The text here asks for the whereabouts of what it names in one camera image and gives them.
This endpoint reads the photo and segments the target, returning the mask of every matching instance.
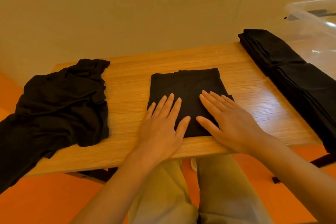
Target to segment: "folded garment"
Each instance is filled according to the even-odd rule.
[[[179,97],[182,99],[175,129],[184,117],[190,116],[191,120],[184,137],[210,136],[210,133],[196,121],[197,116],[203,116],[218,126],[216,120],[200,101],[202,90],[213,91],[218,95],[225,95],[233,100],[232,96],[226,92],[217,68],[180,70],[175,73],[152,75],[147,108],[153,102],[157,104],[164,95],[169,96],[170,93],[174,93],[174,102]]]
[[[24,86],[14,114],[0,122],[0,193],[42,157],[73,144],[90,146],[109,136],[101,74],[106,60],[34,76]]]
[[[312,64],[288,64],[269,78],[320,137],[336,153],[336,81]]]
[[[240,43],[248,54],[268,76],[274,68],[292,64],[306,63],[296,52],[283,40],[264,29],[245,29],[238,35]]]

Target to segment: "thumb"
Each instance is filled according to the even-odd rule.
[[[175,133],[175,137],[179,137],[179,138],[183,138],[184,134],[188,128],[188,124],[190,121],[190,117],[184,117],[180,123],[178,124],[177,128],[176,128],[176,133]]]
[[[197,116],[196,120],[202,127],[204,127],[207,131],[209,131],[209,133],[214,138],[216,138],[219,135],[221,130],[207,118],[204,118],[202,116]]]

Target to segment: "table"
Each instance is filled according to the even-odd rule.
[[[106,82],[110,137],[94,146],[73,145],[59,150],[51,159],[41,159],[26,176],[117,167],[137,142],[137,131],[149,99],[151,75],[178,70],[218,67],[227,92],[267,133],[290,146],[321,143],[240,43],[105,59],[111,61],[102,75]],[[58,64],[53,71],[75,63]],[[230,152],[212,137],[192,137],[184,139],[172,158],[219,153]]]

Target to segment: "shoe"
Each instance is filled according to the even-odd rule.
[[[191,169],[195,172],[197,172],[197,161],[196,158],[191,159]]]

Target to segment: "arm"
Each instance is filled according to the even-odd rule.
[[[153,103],[142,121],[138,144],[118,171],[72,220],[71,224],[120,224],[150,172],[181,146],[190,117],[174,125],[181,107],[174,95],[164,96],[155,109]]]
[[[203,105],[219,124],[197,121],[223,146],[249,154],[275,174],[319,223],[336,220],[336,180],[296,155],[278,138],[264,132],[247,111],[225,96],[203,91]]]

